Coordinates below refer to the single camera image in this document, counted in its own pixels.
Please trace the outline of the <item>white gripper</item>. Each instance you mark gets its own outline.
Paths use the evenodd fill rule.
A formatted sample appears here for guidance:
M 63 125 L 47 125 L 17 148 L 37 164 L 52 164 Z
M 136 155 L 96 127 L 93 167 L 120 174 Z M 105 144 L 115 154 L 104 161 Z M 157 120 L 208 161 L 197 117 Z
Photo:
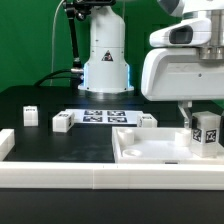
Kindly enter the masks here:
M 224 98 L 224 42 L 209 18 L 184 19 L 150 35 L 141 92 L 151 101 L 179 101 L 184 127 L 192 128 L 193 100 Z

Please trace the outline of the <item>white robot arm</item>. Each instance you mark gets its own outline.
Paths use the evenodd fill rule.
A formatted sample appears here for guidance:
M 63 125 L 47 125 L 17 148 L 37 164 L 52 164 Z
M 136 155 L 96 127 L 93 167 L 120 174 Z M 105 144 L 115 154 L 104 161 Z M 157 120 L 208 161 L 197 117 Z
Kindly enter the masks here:
M 176 101 L 193 126 L 194 100 L 224 99 L 224 0 L 157 0 L 181 22 L 153 32 L 141 92 L 150 101 Z M 90 58 L 81 89 L 99 96 L 130 91 L 124 60 L 125 24 L 103 1 L 93 4 Z

